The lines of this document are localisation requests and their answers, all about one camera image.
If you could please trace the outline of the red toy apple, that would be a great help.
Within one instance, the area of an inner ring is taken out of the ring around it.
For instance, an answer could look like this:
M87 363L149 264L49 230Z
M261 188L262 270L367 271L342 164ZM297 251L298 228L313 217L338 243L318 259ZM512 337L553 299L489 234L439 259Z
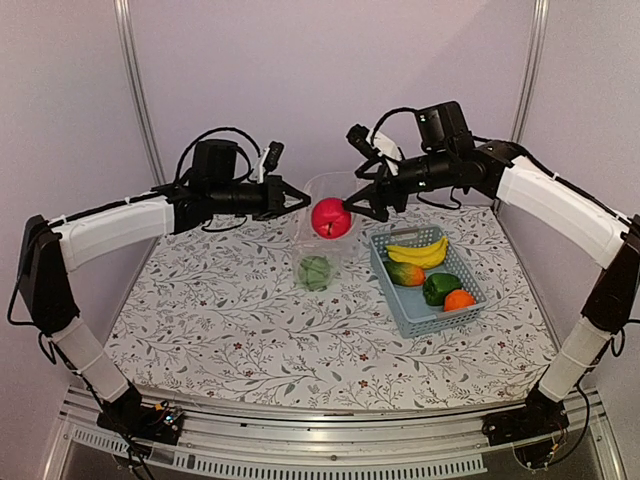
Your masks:
M352 227L352 215L343 207L343 200L335 197L320 200L311 212L313 231L324 239L337 239Z

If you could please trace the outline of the clear zip top bag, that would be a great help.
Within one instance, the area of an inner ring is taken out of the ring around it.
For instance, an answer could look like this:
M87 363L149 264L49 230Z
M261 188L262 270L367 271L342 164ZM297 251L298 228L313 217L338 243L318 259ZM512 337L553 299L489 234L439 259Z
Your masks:
M343 208L343 201L357 188L349 172L320 174L306 183L303 192L311 203L290 224L293 274L302 288L326 289L356 256L360 221Z

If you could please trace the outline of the green toy cabbage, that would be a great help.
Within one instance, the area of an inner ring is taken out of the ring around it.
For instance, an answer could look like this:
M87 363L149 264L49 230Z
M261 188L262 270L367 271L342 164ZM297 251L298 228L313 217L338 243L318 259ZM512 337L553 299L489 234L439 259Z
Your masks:
M303 257L297 269L297 281L309 291L324 290L332 278L332 265L325 256Z

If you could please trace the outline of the orange green toy mango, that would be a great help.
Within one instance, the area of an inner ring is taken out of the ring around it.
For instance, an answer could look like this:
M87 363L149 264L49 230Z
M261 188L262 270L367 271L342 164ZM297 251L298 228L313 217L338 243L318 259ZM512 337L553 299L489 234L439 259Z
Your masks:
M383 266L394 285L418 287L422 286L426 280L424 270L411 263L387 260L383 262Z

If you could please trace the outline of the blue perforated plastic basket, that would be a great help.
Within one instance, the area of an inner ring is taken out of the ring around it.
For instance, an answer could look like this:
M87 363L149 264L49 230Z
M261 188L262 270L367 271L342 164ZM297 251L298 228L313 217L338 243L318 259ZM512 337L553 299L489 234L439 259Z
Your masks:
M387 245L426 247L442 237L447 237L447 235L435 225L393 230L373 234L370 237L371 266L378 277L381 290L400 334L404 338L413 338L469 323L476 319L481 309L487 304L487 297L483 289L450 242L444 263L433 269L423 269L426 279L433 273L456 275L461 280L461 289L474 296L476 300L474 306L445 312L443 306L432 307L426 304L422 294L423 285L403 287L391 282L383 266L384 261L391 260L386 251Z

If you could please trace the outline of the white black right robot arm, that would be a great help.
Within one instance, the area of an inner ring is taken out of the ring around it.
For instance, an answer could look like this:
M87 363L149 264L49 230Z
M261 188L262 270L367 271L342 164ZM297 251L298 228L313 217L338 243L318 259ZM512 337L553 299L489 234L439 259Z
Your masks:
M404 158L380 134L382 120L373 128L349 129L347 141L366 160L356 175L369 183L345 201L347 210L384 222L390 209L402 212L412 194L474 189L531 214L601 268L577 324L518 412L517 427L537 436L631 319L639 288L639 219L614 211L552 173L523 146L474 135L456 101L407 111L421 138L423 153L417 157Z

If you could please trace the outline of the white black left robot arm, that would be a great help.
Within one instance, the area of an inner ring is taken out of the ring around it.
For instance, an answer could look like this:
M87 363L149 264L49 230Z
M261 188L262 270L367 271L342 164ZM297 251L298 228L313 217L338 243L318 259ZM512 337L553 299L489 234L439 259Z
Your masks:
M88 322L105 369L146 394L202 409L211 402L290 408L393 409L402 394L384 362L390 315L365 262L364 238L327 291L293 279L304 212L213 233L161 236L152 258L126 266L119 252L68 259L57 224L19 266L26 291L44 290L38 319L77 316L77 300L124 304L113 329Z

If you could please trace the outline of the yellow toy banana bunch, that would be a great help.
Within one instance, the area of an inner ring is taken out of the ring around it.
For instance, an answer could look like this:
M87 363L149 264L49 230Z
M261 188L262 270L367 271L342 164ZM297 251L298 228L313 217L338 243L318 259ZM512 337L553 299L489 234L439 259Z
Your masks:
M400 263L409 263L424 270L436 268L444 263L448 252L449 241L442 237L437 242L426 247L405 247L387 245L388 257Z

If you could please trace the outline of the green toy bell pepper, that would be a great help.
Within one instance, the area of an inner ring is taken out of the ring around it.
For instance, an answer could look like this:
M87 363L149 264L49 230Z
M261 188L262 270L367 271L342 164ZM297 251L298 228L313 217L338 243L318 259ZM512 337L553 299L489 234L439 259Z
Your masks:
M439 307L444 305L447 295L461 288L461 280L456 275L433 273L425 280L422 294L427 305Z

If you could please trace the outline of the orange toy orange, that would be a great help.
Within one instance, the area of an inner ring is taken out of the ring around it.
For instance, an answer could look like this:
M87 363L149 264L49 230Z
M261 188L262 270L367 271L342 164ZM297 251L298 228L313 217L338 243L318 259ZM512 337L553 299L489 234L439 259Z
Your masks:
M444 300L443 310L445 312L466 309L476 304L472 294L463 289L450 292Z

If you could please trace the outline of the floral patterned table mat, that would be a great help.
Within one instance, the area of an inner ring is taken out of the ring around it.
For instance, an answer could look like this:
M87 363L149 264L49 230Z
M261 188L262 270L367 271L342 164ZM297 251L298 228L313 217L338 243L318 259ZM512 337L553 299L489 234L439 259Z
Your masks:
M472 323L400 336L369 257L356 250L325 290L294 281L292 221L159 241L106 349L140 385L302 408L454 408L522 399L556 349L516 256L486 207L412 205L395 228L435 224L488 304Z

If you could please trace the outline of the right aluminium corner post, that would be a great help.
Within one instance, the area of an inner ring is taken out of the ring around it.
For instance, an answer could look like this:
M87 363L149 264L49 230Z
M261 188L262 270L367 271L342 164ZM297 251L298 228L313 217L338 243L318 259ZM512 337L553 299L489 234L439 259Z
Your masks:
M519 143L524 137L534 98L536 82L544 52L549 7L549 0L534 1L524 77L510 134L510 139L516 143Z

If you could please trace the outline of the aluminium corner post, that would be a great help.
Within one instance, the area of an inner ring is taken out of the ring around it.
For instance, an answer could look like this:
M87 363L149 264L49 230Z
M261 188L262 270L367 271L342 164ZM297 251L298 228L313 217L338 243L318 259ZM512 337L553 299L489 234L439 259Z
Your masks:
M524 137L534 98L536 82L544 52L549 7L549 0L534 1L524 77L510 134L510 139L516 143L519 143Z
M166 182L166 174L162 165L145 95L142 72L135 44L130 2L127 0L115 0L113 4L124 67L146 160L154 183L156 185L164 184Z

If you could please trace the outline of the left aluminium corner post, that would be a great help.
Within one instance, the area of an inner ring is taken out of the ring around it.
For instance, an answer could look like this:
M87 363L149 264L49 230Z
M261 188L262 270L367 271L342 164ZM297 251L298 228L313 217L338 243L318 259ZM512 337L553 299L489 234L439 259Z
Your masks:
M156 185L164 184L166 182L166 174L162 165L145 95L142 72L135 44L130 2L127 0L115 0L113 4L124 67L146 160L154 183Z

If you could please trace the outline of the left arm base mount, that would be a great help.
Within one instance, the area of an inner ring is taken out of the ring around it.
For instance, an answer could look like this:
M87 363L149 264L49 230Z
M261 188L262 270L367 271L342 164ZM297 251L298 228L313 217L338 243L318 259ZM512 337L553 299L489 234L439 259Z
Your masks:
M144 405L139 395L104 402L97 425L105 430L167 445L177 445L184 424L184 410L162 401Z

